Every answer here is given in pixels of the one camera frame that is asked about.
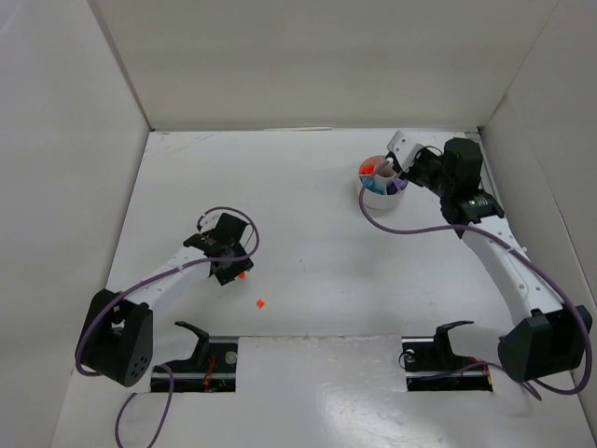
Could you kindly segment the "dark purple lego brick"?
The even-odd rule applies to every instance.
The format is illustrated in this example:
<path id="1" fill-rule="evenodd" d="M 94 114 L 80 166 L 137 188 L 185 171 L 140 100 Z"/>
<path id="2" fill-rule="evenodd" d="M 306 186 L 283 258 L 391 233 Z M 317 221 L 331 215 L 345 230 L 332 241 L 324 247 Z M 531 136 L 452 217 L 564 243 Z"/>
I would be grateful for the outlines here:
<path id="1" fill-rule="evenodd" d="M 402 192 L 408 186 L 408 183 L 405 179 L 395 178 L 386 186 L 387 195 L 390 196 Z"/>

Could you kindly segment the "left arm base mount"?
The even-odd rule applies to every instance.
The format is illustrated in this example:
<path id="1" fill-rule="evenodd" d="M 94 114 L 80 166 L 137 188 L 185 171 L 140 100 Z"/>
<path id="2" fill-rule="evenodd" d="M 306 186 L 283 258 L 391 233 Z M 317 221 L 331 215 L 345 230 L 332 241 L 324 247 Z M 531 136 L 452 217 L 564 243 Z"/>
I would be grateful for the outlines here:
<path id="1" fill-rule="evenodd" d="M 239 339 L 215 336 L 184 321 L 176 321 L 157 337 L 153 347 L 149 391 L 177 393 L 233 393 Z"/>

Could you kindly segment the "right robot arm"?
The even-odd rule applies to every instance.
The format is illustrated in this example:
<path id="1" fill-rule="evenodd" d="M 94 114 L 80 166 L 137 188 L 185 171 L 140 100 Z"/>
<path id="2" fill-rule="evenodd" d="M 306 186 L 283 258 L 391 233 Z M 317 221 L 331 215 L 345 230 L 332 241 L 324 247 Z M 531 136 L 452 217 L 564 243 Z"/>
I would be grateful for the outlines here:
<path id="1" fill-rule="evenodd" d="M 497 355 L 507 374 L 527 382 L 583 366 L 580 383 L 586 385 L 593 361 L 592 318 L 523 253 L 503 208 L 480 185 L 479 144 L 454 137 L 437 154 L 400 137 L 393 151 L 401 177 L 438 196 L 442 216 L 504 298 L 513 328 L 500 339 Z"/>

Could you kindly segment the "orange round lego piece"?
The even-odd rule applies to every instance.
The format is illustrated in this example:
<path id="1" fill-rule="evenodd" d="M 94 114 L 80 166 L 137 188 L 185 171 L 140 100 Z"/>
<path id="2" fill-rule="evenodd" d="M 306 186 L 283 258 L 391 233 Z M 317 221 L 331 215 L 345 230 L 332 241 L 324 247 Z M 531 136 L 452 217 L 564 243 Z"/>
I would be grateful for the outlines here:
<path id="1" fill-rule="evenodd" d="M 379 157 L 371 157 L 364 160 L 359 167 L 360 175 L 372 175 L 376 166 L 382 161 Z"/>

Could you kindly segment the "teal long lego brick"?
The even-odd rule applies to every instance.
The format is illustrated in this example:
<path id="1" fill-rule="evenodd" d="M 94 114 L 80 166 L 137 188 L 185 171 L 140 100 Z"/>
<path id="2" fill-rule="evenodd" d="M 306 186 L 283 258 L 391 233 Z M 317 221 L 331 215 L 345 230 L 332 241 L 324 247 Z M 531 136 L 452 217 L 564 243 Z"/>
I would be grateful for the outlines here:
<path id="1" fill-rule="evenodd" d="M 370 191 L 379 194 L 378 190 L 375 188 L 374 179 L 368 176 L 361 176 L 360 177 L 361 183 Z"/>

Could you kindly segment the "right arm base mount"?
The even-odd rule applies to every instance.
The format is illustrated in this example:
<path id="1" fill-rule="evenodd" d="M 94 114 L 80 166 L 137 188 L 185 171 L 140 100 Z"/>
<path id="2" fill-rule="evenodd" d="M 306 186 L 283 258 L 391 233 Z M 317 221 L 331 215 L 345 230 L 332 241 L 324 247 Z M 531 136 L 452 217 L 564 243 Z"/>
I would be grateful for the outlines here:
<path id="1" fill-rule="evenodd" d="M 492 392 L 489 368 L 474 357 L 456 355 L 449 331 L 472 325 L 461 320 L 440 325 L 431 336 L 403 336 L 398 364 L 406 374 L 408 392 Z"/>

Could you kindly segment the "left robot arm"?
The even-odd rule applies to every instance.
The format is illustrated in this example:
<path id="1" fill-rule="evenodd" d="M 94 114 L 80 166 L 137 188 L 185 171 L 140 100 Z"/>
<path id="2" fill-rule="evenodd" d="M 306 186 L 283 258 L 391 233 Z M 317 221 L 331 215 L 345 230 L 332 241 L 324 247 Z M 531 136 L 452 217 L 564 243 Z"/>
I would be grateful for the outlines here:
<path id="1" fill-rule="evenodd" d="M 203 280 L 224 286 L 253 269 L 259 243 L 246 213 L 227 206 L 207 210 L 196 231 L 148 278 L 93 296 L 75 351 L 76 371 L 136 385 L 152 365 L 157 316 Z"/>

